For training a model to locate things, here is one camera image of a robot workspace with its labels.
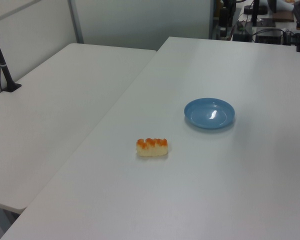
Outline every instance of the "white wall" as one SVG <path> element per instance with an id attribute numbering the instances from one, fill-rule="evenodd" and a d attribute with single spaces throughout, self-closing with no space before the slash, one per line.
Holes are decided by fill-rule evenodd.
<path id="1" fill-rule="evenodd" d="M 71 0 L 85 44 L 158 50 L 170 36 L 207 39 L 210 0 Z"/>
<path id="2" fill-rule="evenodd" d="M 41 0 L 0 20 L 0 47 L 14 81 L 76 42 L 68 0 Z"/>

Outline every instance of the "tabletop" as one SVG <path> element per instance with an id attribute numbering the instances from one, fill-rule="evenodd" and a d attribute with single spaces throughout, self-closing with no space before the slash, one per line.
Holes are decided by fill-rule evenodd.
<path id="1" fill-rule="evenodd" d="M 70 44 L 0 93 L 0 208 L 21 213 L 155 53 Z"/>
<path id="2" fill-rule="evenodd" d="M 192 126 L 198 98 L 230 103 L 234 123 Z M 166 138 L 168 155 L 139 158 L 140 138 Z M 12 239 L 300 240 L 300 53 L 170 37 Z"/>

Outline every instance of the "wall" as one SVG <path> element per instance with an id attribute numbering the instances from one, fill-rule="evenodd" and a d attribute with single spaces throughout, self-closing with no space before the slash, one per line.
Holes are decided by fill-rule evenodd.
<path id="1" fill-rule="evenodd" d="M 209 37 L 210 0 L 71 0 L 85 44 L 158 50 L 169 36 Z"/>
<path id="2" fill-rule="evenodd" d="M 0 47 L 14 81 L 76 42 L 67 0 L 41 0 L 0 20 Z"/>

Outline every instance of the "orange topping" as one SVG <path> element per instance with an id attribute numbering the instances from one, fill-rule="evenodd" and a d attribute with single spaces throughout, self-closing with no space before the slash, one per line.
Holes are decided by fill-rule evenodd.
<path id="1" fill-rule="evenodd" d="M 136 141 L 136 144 L 137 145 L 141 145 L 141 144 L 143 144 L 144 143 L 144 140 L 143 139 L 139 139 L 138 141 Z"/>
<path id="2" fill-rule="evenodd" d="M 156 144 L 156 141 L 152 140 L 151 138 L 147 138 L 147 139 L 145 140 L 145 142 L 146 142 L 147 144 L 149 144 L 149 146 L 151 146 L 151 147 L 154 147 L 155 144 Z"/>
<path id="3" fill-rule="evenodd" d="M 168 146 L 168 141 L 167 141 L 167 139 L 163 139 L 162 140 L 162 146 Z"/>
<path id="4" fill-rule="evenodd" d="M 142 147 L 143 149 L 148 149 L 148 145 L 147 145 L 146 142 L 142 143 L 141 147 Z"/>

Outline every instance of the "blue plate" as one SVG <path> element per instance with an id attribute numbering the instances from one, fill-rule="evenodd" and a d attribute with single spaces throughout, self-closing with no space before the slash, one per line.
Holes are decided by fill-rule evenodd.
<path id="1" fill-rule="evenodd" d="M 216 98 L 200 98 L 185 106 L 184 115 L 199 128 L 219 129 L 232 123 L 235 110 L 226 101 Z"/>

